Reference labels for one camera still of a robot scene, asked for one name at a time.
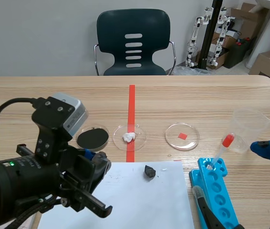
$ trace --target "gray wall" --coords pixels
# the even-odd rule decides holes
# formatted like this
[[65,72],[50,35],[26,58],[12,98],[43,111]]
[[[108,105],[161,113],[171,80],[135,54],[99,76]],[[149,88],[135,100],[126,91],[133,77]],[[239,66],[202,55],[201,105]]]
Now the gray wall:
[[[0,0],[0,76],[96,75],[93,46],[96,20],[106,10],[156,8],[171,20],[177,63],[186,59],[195,18],[212,0]],[[224,0],[235,7],[237,0]],[[202,44],[205,28],[200,31]],[[98,52],[100,73],[114,58]],[[172,50],[154,54],[164,69],[173,64]]]

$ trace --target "chair backrest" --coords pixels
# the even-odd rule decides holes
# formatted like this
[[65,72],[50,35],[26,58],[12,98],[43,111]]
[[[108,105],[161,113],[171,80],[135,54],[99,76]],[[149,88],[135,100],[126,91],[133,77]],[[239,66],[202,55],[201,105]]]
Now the chair backrest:
[[156,9],[106,11],[98,17],[97,35],[100,51],[111,53],[115,58],[105,75],[166,74],[152,61],[154,52],[169,45],[170,19],[166,12]]

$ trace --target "black rock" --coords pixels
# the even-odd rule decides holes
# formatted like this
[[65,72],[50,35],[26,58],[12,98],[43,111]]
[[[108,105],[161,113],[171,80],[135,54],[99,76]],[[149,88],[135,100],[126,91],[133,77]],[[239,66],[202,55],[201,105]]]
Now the black rock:
[[155,177],[156,171],[150,166],[145,166],[145,174],[149,178],[153,178],[153,177]]

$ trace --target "clear measuring cup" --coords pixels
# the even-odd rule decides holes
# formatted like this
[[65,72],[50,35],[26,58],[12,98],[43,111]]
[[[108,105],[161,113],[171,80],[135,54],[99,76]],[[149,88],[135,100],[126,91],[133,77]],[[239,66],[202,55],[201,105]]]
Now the clear measuring cup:
[[251,108],[236,109],[223,139],[228,134],[233,133],[234,140],[229,149],[239,153],[246,152],[250,144],[256,141],[269,123],[270,120],[257,110]]

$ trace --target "white paper sheet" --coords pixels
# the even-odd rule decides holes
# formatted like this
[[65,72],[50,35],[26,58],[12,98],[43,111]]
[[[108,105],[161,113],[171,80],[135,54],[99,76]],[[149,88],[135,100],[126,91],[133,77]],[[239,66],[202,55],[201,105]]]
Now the white paper sheet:
[[[156,170],[152,180],[145,165]],[[107,218],[59,205],[42,215],[38,229],[194,229],[180,161],[112,163],[93,195],[113,206]]]

